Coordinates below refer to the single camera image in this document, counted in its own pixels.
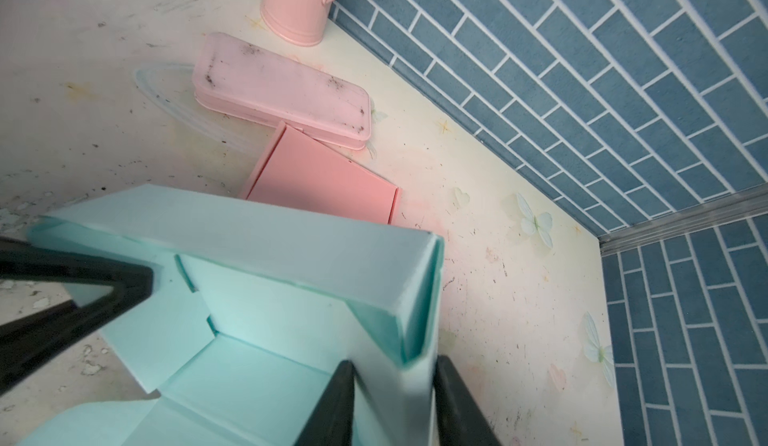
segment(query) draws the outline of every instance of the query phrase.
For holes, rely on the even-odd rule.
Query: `pink pencil case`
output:
[[[285,121],[352,150],[371,137],[371,100],[360,86],[224,33],[208,35],[192,82],[215,112],[271,127]]]
[[[390,224],[400,188],[281,122],[238,197]]]

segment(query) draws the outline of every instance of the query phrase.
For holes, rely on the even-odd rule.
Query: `wall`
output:
[[[768,0],[338,0],[330,16],[600,236],[768,179]]]
[[[768,444],[766,240],[763,215],[603,259],[627,446]]]

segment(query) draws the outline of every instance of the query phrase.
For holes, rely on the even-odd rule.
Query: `pink trash can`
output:
[[[322,30],[333,1],[263,0],[261,17],[281,38],[295,45],[313,46],[322,40]]]

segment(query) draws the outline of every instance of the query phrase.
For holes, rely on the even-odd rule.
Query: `blue brick wall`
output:
[[[768,444],[768,214],[603,258],[624,442]]]
[[[768,180],[767,2],[338,0],[330,16],[600,236]]]

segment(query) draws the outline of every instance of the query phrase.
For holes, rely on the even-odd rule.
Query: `black plastic part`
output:
[[[437,357],[435,402],[440,446],[501,446],[448,356]]]
[[[149,267],[39,249],[0,237],[2,279],[105,285],[112,290],[83,307],[70,300],[0,325],[0,394],[152,293]]]
[[[355,368],[342,361],[333,372],[295,446],[350,446],[355,411]]]

